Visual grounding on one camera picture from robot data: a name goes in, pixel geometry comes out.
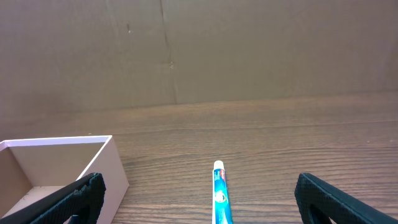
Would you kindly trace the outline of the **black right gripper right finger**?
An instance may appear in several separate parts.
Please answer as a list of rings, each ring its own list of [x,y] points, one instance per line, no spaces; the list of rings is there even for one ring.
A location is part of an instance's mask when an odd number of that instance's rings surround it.
[[[299,175],[294,194],[304,224],[397,224],[395,218],[310,173]]]

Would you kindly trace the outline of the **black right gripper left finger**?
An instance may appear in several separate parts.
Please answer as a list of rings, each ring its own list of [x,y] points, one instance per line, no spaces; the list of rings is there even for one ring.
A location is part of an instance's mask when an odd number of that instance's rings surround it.
[[[1,219],[3,224],[96,224],[106,186],[94,172]]]

